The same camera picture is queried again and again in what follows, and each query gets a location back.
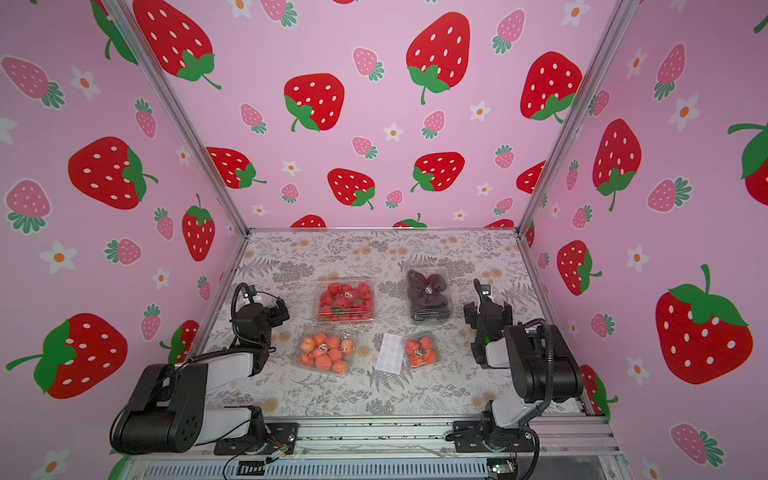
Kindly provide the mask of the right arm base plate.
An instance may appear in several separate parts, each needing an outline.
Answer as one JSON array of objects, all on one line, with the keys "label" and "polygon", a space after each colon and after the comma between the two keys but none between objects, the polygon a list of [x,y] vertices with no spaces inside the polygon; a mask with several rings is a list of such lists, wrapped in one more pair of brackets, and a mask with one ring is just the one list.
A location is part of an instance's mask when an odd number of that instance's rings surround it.
[{"label": "right arm base plate", "polygon": [[459,453],[534,452],[534,435],[521,429],[503,429],[495,424],[455,421],[444,439],[453,443]]}]

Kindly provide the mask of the white sticker sheet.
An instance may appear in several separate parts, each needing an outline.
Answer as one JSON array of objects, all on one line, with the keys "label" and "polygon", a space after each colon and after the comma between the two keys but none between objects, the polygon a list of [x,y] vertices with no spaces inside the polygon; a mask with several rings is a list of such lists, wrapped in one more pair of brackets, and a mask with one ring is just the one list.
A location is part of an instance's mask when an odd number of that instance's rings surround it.
[{"label": "white sticker sheet", "polygon": [[403,365],[404,352],[403,338],[385,333],[375,368],[380,372],[399,375]]}]

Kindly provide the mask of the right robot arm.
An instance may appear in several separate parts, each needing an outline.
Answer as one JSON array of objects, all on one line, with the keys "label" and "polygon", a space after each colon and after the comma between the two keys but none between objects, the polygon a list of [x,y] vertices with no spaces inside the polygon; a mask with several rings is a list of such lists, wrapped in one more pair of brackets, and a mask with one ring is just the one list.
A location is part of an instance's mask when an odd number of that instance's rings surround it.
[{"label": "right robot arm", "polygon": [[491,449],[514,445],[533,434],[530,422],[553,403],[581,396],[580,367],[559,329],[542,318],[513,321],[512,307],[493,301],[491,287],[474,281],[479,301],[463,307],[475,330],[470,349],[483,369],[507,370],[512,387],[488,402],[474,434]]}]

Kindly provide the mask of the small clear box of tomatoes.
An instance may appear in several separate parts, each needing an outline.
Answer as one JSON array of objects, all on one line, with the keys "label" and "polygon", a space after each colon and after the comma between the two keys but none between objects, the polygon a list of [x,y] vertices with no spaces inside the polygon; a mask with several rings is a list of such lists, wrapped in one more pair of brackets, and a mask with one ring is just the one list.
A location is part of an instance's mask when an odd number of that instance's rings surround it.
[{"label": "small clear box of tomatoes", "polygon": [[439,360],[435,342],[431,334],[408,338],[404,343],[405,364],[410,369],[433,365]]}]

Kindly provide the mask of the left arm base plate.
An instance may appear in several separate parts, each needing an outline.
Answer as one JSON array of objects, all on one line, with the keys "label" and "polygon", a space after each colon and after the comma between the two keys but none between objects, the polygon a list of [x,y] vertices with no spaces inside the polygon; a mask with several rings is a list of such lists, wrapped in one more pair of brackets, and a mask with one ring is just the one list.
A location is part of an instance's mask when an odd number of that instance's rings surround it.
[{"label": "left arm base plate", "polygon": [[248,427],[244,436],[217,441],[214,454],[219,456],[256,454],[273,458],[279,455],[290,455],[295,448],[298,429],[299,424],[293,422],[266,424],[254,422]]}]

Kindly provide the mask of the clear box of red strawberries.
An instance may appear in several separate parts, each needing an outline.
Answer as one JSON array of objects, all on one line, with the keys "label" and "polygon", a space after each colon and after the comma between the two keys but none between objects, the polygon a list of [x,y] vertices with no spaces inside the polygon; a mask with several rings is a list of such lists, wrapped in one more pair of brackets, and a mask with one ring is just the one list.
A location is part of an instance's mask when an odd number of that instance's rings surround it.
[{"label": "clear box of red strawberries", "polygon": [[[343,292],[350,290],[352,297]],[[320,323],[371,322],[375,313],[374,281],[370,278],[340,278],[318,284],[315,317]]]}]

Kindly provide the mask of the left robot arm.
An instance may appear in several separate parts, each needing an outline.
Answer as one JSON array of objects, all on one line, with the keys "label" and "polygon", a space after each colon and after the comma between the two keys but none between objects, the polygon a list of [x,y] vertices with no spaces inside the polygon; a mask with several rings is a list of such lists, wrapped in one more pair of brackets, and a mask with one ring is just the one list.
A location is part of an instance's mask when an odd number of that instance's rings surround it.
[{"label": "left robot arm", "polygon": [[273,351],[272,329],[290,319],[285,301],[255,286],[236,286],[229,347],[144,369],[113,421],[109,440],[125,455],[184,453],[212,444],[217,455],[256,451],[274,440],[259,407],[206,407],[206,395],[262,372]]}]

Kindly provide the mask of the aluminium front rail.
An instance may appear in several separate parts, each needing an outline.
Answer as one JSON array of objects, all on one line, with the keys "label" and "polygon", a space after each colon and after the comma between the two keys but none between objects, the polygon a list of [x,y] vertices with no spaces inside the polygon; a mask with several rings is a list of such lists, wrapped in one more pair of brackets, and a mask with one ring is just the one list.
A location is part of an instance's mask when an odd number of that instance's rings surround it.
[{"label": "aluminium front rail", "polygon": [[217,455],[129,457],[121,479],[629,479],[607,423],[565,414],[536,418],[510,445],[493,446],[474,416],[275,417],[287,453],[270,447]]}]

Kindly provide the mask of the clear box of dark berries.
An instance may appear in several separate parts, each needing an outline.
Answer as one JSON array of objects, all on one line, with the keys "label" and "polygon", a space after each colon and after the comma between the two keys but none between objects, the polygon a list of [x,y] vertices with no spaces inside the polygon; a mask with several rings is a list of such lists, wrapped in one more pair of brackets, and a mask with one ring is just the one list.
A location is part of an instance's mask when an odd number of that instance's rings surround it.
[{"label": "clear box of dark berries", "polygon": [[[453,313],[447,276],[435,268],[409,269],[406,273],[406,293],[409,315],[412,321],[444,322]],[[424,289],[431,287],[432,295]]]}]

